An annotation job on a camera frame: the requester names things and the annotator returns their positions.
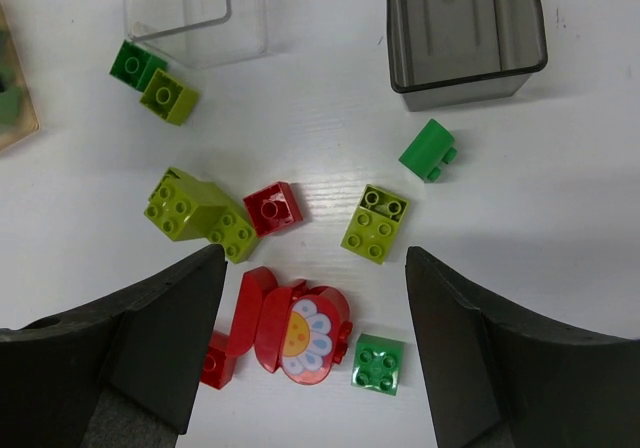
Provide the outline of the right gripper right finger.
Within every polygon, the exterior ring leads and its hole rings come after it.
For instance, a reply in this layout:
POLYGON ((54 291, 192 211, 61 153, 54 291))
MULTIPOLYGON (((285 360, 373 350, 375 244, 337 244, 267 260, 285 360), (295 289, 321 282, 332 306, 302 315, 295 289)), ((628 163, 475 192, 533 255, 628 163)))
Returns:
POLYGON ((441 447, 635 447, 639 344, 562 323, 421 247, 406 284, 441 447))

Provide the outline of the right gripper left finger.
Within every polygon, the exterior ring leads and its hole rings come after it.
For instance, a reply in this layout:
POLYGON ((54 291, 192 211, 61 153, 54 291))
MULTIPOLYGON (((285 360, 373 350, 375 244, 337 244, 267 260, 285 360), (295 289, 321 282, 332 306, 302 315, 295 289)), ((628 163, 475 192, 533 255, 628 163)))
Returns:
POLYGON ((1 332, 5 447, 172 447, 188 429, 227 263, 207 246, 1 332))

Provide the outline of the lime stepped lego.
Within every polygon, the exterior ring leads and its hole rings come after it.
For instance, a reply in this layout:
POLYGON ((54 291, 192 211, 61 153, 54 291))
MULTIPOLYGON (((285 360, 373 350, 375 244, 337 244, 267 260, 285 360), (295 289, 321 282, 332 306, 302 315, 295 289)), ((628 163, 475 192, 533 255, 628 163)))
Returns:
POLYGON ((144 214, 170 240, 204 238, 235 264, 247 261, 259 242, 249 215, 232 197, 175 167, 152 191, 144 214))

